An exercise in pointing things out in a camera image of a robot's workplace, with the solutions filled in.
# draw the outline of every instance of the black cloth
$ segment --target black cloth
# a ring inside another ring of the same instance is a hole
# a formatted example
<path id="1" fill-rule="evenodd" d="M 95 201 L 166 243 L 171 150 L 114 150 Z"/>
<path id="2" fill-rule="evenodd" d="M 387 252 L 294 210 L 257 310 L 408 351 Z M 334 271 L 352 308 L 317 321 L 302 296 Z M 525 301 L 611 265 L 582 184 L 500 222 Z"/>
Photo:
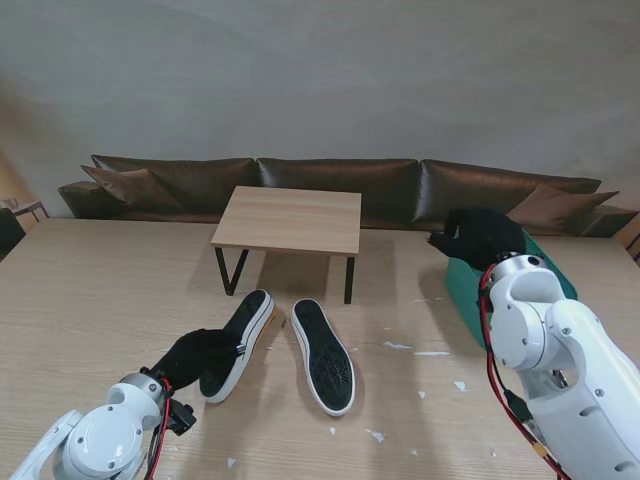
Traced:
<path id="1" fill-rule="evenodd" d="M 0 260 L 25 236 L 20 222 L 8 208 L 0 208 Z"/>
<path id="2" fill-rule="evenodd" d="M 198 380 L 205 370 L 238 356 L 236 347 L 242 337 L 228 330 L 195 330 L 180 337 L 151 369 L 180 390 Z"/>
<path id="3" fill-rule="evenodd" d="M 500 261 L 501 255 L 526 253 L 527 248 L 519 223 L 486 208 L 451 210 L 444 233 L 432 233 L 429 243 L 448 257 L 460 258 L 482 271 Z"/>

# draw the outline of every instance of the small wooden table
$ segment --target small wooden table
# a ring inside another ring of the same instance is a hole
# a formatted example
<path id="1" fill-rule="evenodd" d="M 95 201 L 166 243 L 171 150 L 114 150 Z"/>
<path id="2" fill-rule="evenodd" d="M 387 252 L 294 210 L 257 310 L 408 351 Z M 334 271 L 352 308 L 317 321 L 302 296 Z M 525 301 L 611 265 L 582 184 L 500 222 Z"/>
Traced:
<path id="1" fill-rule="evenodd" d="M 29 202 L 29 203 L 21 203 L 20 205 L 18 205 L 15 208 L 11 209 L 11 213 L 13 213 L 16 217 L 20 216 L 20 215 L 24 215 L 25 213 L 31 213 L 31 215 L 33 215 L 33 217 L 36 219 L 36 222 L 39 222 L 40 219 L 38 218 L 38 216 L 36 215 L 36 212 L 34 210 L 37 209 L 41 209 L 42 213 L 44 213 L 44 216 L 49 218 L 49 214 L 47 213 L 47 211 L 44 209 L 44 206 L 42 205 L 42 202 Z"/>
<path id="2" fill-rule="evenodd" d="M 233 295 L 249 250 L 347 257 L 344 303 L 351 303 L 360 249 L 359 193 L 236 187 L 213 235 L 222 283 Z M 241 248 L 229 280 L 222 247 Z"/>

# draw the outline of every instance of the green box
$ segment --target green box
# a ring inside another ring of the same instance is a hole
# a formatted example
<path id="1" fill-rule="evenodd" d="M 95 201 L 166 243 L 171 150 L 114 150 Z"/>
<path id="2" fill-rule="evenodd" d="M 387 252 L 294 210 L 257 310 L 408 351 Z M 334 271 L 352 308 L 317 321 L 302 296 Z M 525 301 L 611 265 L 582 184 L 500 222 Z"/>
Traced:
<path id="1" fill-rule="evenodd" d="M 571 282 L 558 270 L 549 255 L 544 253 L 544 250 L 525 232 L 525 239 L 527 242 L 527 254 L 536 255 L 544 258 L 547 267 L 553 273 L 555 273 L 560 280 L 560 286 L 567 298 L 577 300 L 578 292 Z M 473 336 L 484 347 L 484 341 L 482 340 L 482 331 L 480 328 L 480 311 L 478 308 L 478 283 L 482 277 L 482 272 L 471 267 L 467 262 L 450 258 L 449 266 L 447 267 L 446 285 L 449 290 L 449 295 L 453 298 L 454 303 L 458 307 L 458 311 L 465 323 L 473 333 Z"/>

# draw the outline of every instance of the shoe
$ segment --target shoe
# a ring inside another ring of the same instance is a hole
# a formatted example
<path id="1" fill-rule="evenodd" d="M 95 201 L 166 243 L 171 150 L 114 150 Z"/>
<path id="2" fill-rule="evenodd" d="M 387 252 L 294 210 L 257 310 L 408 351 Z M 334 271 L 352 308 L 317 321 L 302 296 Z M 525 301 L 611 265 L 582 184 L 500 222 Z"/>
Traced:
<path id="1" fill-rule="evenodd" d="M 291 323 L 313 397 L 329 415 L 344 415 L 356 394 L 353 364 L 347 350 L 315 300 L 298 301 L 293 306 Z"/>
<path id="2" fill-rule="evenodd" d="M 242 300 L 223 329 L 242 337 L 238 347 L 240 355 L 227 361 L 217 361 L 200 377 L 200 392 L 208 402 L 221 403 L 229 396 L 249 363 L 260 335 L 277 314 L 273 298 L 264 290 L 251 292 Z"/>

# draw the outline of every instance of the brown leather sofa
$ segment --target brown leather sofa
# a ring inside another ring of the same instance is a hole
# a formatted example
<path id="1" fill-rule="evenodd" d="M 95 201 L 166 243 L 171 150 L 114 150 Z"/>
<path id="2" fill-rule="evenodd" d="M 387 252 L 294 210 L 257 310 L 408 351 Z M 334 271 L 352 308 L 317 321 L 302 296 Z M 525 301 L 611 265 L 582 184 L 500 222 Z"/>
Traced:
<path id="1" fill-rule="evenodd" d="M 245 185 L 358 192 L 362 193 L 363 228 L 439 230 L 452 208 L 480 206 L 506 214 L 540 184 L 570 193 L 593 193 L 601 183 L 438 160 L 162 161 L 100 155 L 92 159 L 96 167 L 116 172 L 149 170 L 182 211 L 129 210 L 97 183 L 78 182 L 59 189 L 76 218 L 217 223 L 234 188 Z M 563 234 L 611 236 L 636 214 L 600 206 L 584 218 L 572 218 Z"/>

